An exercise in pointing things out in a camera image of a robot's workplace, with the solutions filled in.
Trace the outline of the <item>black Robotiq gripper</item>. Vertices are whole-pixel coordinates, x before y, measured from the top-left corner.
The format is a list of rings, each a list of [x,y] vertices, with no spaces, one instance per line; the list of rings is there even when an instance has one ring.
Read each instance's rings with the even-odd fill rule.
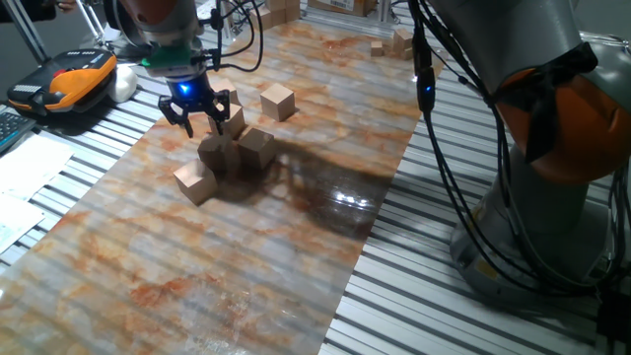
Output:
[[[204,111],[210,107],[209,119],[213,131],[221,136],[225,133],[224,125],[230,118],[230,92],[214,91],[208,78],[202,73],[194,78],[170,78],[167,84],[172,96],[159,96],[158,108],[171,125],[182,127],[189,138],[193,129],[188,118],[188,110]]]

